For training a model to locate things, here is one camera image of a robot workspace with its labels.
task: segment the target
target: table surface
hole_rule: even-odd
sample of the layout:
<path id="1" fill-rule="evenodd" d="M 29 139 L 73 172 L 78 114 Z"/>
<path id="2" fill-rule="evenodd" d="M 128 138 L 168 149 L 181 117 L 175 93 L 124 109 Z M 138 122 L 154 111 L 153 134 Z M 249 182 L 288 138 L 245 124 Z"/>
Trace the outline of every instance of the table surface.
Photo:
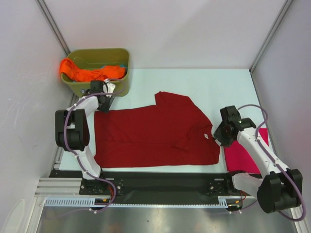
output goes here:
<path id="1" fill-rule="evenodd" d="M 155 94 L 166 91 L 189 96 L 193 103 L 210 119 L 212 132 L 221 123 L 220 109 L 235 105 L 259 104 L 248 69 L 132 69 L 130 92 L 115 98 L 111 110 L 132 109 L 155 104 Z M 240 110 L 242 117 L 250 117 L 256 125 L 263 121 L 259 109 L 248 107 Z M 95 155 L 94 113 L 87 118 L 90 130 L 90 149 Z M 60 170 L 80 170 L 73 155 L 64 151 Z M 104 171 L 132 172 L 226 172 L 223 150 L 219 162 L 208 166 L 157 166 L 103 168 Z"/>

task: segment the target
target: green bin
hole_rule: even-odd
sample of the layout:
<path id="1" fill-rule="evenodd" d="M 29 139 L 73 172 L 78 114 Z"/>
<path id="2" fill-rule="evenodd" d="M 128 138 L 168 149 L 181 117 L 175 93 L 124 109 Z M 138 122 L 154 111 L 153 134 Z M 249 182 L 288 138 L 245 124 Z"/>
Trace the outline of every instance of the green bin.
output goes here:
<path id="1" fill-rule="evenodd" d="M 117 96 L 125 96 L 129 91 L 129 73 L 130 73 L 130 53 L 122 48 L 112 49 L 86 49 L 75 50 L 68 56 L 80 69 L 100 69 L 105 65 L 126 66 L 127 73 L 121 79 L 125 84 L 125 90 Z M 75 82 L 71 80 L 65 73 L 61 74 L 61 79 L 66 83 L 78 97 L 81 97 L 86 90 L 90 89 L 90 82 Z M 119 81 L 111 81 L 116 85 L 114 92 L 121 91 L 123 84 Z"/>

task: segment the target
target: shiny metal floor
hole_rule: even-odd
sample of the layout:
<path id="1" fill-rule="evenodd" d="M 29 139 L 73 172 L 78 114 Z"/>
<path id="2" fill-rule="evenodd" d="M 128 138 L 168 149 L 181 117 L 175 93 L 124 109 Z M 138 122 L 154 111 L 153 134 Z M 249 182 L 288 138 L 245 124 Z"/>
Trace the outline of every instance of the shiny metal floor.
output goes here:
<path id="1" fill-rule="evenodd" d="M 73 208 L 45 207 L 37 233 L 296 233 L 279 213 L 266 214 L 256 204 L 229 214 L 224 209 L 108 208 L 100 214 L 80 211 L 47 220 Z"/>

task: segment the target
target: wall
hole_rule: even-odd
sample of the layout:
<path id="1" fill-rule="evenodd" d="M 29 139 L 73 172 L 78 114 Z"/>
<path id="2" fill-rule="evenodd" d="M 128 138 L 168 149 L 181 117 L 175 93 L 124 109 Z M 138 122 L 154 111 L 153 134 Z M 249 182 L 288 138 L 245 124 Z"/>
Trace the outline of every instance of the wall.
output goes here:
<path id="1" fill-rule="evenodd" d="M 311 211 L 311 1 L 296 0 L 253 74 L 278 156 L 304 177 Z"/>
<path id="2" fill-rule="evenodd" d="M 38 179 L 52 165 L 54 112 L 72 94 L 57 78 L 65 54 L 36 2 L 1 1 L 0 13 L 1 229 L 20 199 L 27 215 Z"/>
<path id="3" fill-rule="evenodd" d="M 71 50 L 125 47 L 136 68 L 249 68 L 285 0 L 46 0 Z"/>

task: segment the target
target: purple hose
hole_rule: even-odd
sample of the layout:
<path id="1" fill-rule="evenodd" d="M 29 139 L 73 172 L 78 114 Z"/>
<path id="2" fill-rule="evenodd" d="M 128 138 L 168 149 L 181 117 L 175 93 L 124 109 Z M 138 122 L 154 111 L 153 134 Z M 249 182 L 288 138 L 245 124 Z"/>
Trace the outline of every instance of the purple hose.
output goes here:
<path id="1" fill-rule="evenodd" d="M 247 105 L 243 105 L 242 107 L 238 108 L 238 110 L 244 108 L 244 107 L 248 107 L 248 106 L 253 106 L 253 107 L 257 107 L 257 108 L 260 108 L 263 112 L 264 112 L 264 121 L 257 127 L 256 129 L 256 133 L 255 133 L 255 136 L 257 138 L 257 142 L 260 146 L 260 148 L 266 153 L 266 155 L 269 157 L 269 159 L 276 165 L 276 167 L 283 173 L 283 175 L 288 179 L 288 181 L 291 183 L 291 185 L 293 186 L 295 192 L 297 193 L 299 199 L 300 199 L 300 202 L 301 202 L 301 206 L 302 206 L 302 215 L 300 218 L 291 218 L 289 216 L 287 216 L 286 214 L 284 214 L 283 212 L 279 211 L 279 213 L 284 216 L 285 218 L 287 218 L 288 220 L 290 221 L 294 221 L 294 222 L 300 222 L 302 221 L 306 215 L 307 215 L 307 210 L 306 210 L 306 204 L 305 204 L 305 201 L 303 200 L 303 197 L 297 187 L 297 185 L 294 183 L 294 181 L 290 178 L 290 176 L 286 173 L 286 171 L 283 170 L 283 168 L 278 164 L 276 163 L 276 160 L 273 158 L 273 156 L 269 153 L 269 151 L 266 150 L 266 148 L 263 146 L 263 144 L 261 143 L 260 139 L 258 138 L 258 134 L 259 134 L 259 129 L 265 124 L 267 123 L 267 120 L 268 120 L 268 113 L 266 110 L 264 110 L 262 107 L 258 106 L 258 105 L 255 105 L 255 104 L 247 104 Z"/>
<path id="2" fill-rule="evenodd" d="M 117 192 L 117 191 L 116 191 L 116 187 L 114 186 L 114 184 L 113 184 L 111 181 L 108 181 L 108 180 L 105 180 L 105 179 L 101 179 L 101 178 L 95 177 L 95 176 L 93 176 L 92 174 L 90 174 L 90 173 L 83 167 L 83 165 L 82 165 L 82 163 L 81 163 L 81 160 L 80 160 L 78 154 L 77 154 L 75 151 L 73 151 L 73 150 L 69 147 L 69 145 L 68 145 L 68 141 L 67 141 L 67 125 L 68 125 L 68 121 L 69 121 L 69 116 L 70 116 L 70 114 L 72 113 L 72 111 L 73 111 L 79 104 L 81 104 L 83 101 L 85 101 L 86 99 L 91 98 L 91 97 L 93 97 L 93 96 L 117 95 L 117 94 L 122 93 L 122 92 L 125 90 L 125 83 L 124 83 L 122 80 L 120 80 L 120 79 L 109 79 L 109 81 L 119 81 L 119 82 L 121 82 L 122 85 L 123 85 L 123 89 L 122 89 L 121 91 L 119 91 L 119 92 L 114 92 L 114 93 L 95 93 L 95 94 L 91 94 L 91 95 L 88 95 L 88 96 L 86 96 L 86 97 L 80 99 L 76 104 L 74 104 L 74 105 L 69 109 L 68 114 L 67 114 L 66 119 L 65 119 L 65 124 L 64 124 L 64 141 L 65 141 L 66 149 L 67 149 L 69 152 L 71 152 L 71 153 L 73 153 L 74 155 L 77 156 L 77 161 L 78 161 L 78 164 L 80 165 L 81 169 L 82 169 L 88 176 L 90 176 L 90 177 L 92 177 L 92 178 L 94 178 L 94 179 L 96 179 L 96 180 L 99 180 L 99 181 L 102 181 L 102 182 L 106 182 L 106 183 L 110 184 L 110 185 L 112 186 L 112 188 L 113 188 L 113 197 L 111 198 L 110 202 L 109 202 L 104 208 L 102 208 L 102 209 L 100 209 L 100 210 L 98 210 L 98 211 L 94 211 L 95 213 L 100 213 L 100 212 L 104 211 L 104 210 L 114 201 L 114 199 L 115 199 L 115 197 L 116 197 L 116 192 Z M 82 211 L 82 210 L 89 210 L 89 209 L 88 209 L 88 208 L 80 208 L 80 209 L 72 210 L 72 211 L 69 211 L 69 212 L 67 212 L 67 213 L 64 213 L 64 214 L 61 214 L 61 215 L 59 215 L 59 216 L 56 216 L 56 217 L 54 217 L 54 218 L 49 218 L 49 219 L 50 219 L 50 220 L 51 220 L 51 219 L 57 219 L 57 218 L 64 217 L 64 216 L 66 216 L 66 215 L 69 215 L 69 214 L 72 214 L 72 213 L 75 213 L 75 212 L 78 212 L 78 211 Z"/>

